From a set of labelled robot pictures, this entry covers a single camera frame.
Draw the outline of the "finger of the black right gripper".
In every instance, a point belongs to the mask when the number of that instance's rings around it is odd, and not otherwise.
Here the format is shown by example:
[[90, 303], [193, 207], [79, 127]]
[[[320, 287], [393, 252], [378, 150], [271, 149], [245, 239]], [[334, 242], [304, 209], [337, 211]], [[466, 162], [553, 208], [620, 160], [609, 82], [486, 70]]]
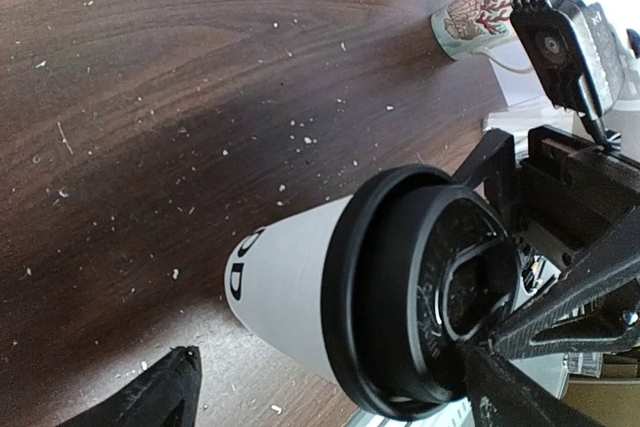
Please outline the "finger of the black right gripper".
[[525, 303], [490, 335], [507, 359], [552, 353], [616, 353], [639, 343], [639, 255], [600, 246]]

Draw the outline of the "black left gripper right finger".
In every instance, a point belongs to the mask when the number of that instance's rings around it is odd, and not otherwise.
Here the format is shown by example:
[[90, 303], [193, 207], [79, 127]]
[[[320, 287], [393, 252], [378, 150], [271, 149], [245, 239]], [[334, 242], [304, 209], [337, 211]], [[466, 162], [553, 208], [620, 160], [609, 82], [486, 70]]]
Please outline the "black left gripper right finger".
[[460, 342], [464, 386], [477, 426], [598, 426], [600, 423], [555, 398], [514, 366], [512, 358], [535, 356], [540, 346], [488, 340]]

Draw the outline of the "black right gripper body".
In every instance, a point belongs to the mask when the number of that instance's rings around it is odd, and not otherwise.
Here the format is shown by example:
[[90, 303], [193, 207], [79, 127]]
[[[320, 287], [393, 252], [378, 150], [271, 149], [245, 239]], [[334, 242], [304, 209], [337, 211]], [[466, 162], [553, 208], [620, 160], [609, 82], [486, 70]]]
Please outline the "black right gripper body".
[[577, 114], [585, 137], [551, 126], [529, 130], [528, 152], [512, 135], [486, 133], [454, 177], [484, 187], [518, 241], [557, 267], [573, 266], [639, 204], [639, 163], [604, 118], [639, 103], [639, 35], [618, 36], [600, 4], [512, 0], [510, 20], [551, 103]]

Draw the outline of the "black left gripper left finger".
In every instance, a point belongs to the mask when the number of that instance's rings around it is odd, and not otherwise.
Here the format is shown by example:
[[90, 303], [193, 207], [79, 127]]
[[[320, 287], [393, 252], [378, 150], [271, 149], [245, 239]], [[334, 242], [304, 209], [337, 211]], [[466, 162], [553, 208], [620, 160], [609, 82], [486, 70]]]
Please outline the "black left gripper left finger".
[[60, 427], [193, 426], [200, 390], [199, 348], [176, 347], [115, 394]]

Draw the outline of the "black plastic cup lid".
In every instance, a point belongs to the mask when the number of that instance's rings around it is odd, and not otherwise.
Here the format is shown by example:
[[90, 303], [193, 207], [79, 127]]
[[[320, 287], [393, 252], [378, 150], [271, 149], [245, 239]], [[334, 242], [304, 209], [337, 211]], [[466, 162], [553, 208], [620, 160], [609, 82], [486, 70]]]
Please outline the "black plastic cup lid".
[[474, 190], [426, 165], [375, 175], [324, 262], [321, 325], [339, 386], [401, 421], [463, 398], [458, 346], [512, 311], [518, 282], [516, 246]]

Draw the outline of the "white paper coffee cup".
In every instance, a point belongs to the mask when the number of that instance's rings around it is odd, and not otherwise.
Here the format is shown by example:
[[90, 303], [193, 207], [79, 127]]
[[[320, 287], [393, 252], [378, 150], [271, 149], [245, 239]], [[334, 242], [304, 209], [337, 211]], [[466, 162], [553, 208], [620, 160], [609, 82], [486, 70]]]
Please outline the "white paper coffee cup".
[[235, 247], [224, 274], [235, 317], [254, 335], [330, 382], [321, 324], [330, 240], [349, 196], [260, 227]]

